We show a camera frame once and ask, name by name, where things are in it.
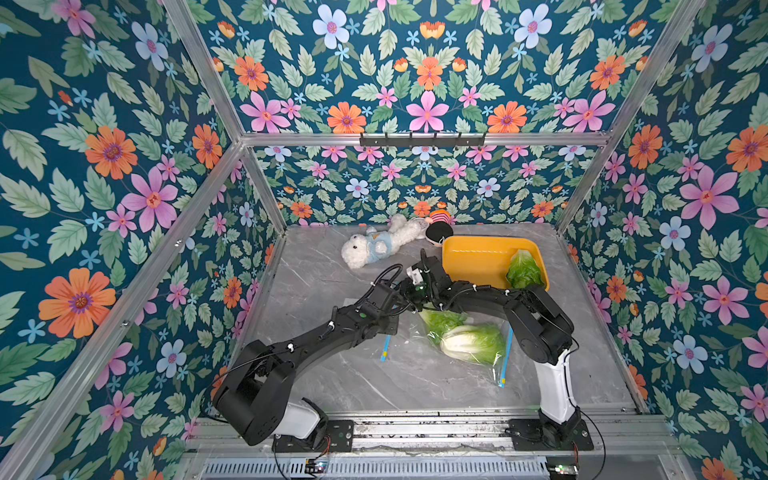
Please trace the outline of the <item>green chinese cabbage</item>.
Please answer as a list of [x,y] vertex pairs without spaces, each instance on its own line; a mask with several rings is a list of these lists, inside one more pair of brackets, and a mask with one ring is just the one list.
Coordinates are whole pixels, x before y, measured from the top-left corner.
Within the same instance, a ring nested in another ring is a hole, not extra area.
[[447,333],[439,347],[451,358],[495,366],[505,357],[506,339],[494,324],[464,325]]
[[432,309],[422,310],[419,316],[424,323],[426,337],[435,346],[440,345],[447,333],[464,326],[468,319],[468,315],[464,313]]
[[542,271],[530,251],[518,250],[511,258],[506,279],[513,289],[544,286]]

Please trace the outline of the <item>clear zipper bag blue seal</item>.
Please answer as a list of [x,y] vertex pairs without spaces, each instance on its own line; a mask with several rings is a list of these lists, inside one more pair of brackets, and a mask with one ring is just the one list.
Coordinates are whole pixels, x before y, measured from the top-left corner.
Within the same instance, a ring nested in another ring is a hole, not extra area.
[[482,366],[493,383],[506,386],[514,332],[496,321],[479,322],[467,313],[431,309],[419,312],[426,339],[446,357],[468,365]]

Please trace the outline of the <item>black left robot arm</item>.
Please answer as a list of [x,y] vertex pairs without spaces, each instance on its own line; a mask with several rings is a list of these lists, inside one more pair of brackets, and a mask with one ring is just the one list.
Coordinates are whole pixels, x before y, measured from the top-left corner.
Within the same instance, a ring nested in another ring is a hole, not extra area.
[[272,436],[292,437],[310,449],[327,440],[328,416],[308,398],[291,400],[296,381],[310,368],[379,335],[394,334],[399,316],[414,308],[388,280],[373,283],[354,303],[289,340],[246,345],[235,365],[219,375],[213,407],[249,446]]

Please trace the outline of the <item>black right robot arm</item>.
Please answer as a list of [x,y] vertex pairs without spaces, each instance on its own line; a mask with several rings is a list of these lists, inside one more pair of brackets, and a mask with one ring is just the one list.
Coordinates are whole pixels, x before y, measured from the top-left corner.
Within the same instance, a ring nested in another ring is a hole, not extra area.
[[440,260],[424,257],[407,269],[397,290],[418,310],[431,305],[439,311],[507,320],[522,352],[536,363],[540,417],[558,426],[580,418],[570,388],[574,324],[545,286],[494,287],[453,280]]

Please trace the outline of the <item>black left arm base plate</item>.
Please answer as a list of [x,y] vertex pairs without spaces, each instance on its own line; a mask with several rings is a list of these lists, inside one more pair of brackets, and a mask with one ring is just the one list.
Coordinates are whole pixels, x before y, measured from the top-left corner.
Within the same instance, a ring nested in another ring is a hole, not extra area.
[[281,435],[277,453],[348,453],[352,451],[355,423],[352,420],[322,420],[306,439]]

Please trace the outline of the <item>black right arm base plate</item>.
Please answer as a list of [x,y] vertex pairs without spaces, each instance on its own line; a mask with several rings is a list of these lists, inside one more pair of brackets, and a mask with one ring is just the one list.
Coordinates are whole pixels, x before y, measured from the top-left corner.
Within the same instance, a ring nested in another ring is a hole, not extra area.
[[594,442],[579,407],[569,419],[557,423],[542,412],[537,418],[511,419],[505,433],[520,451],[593,451]]

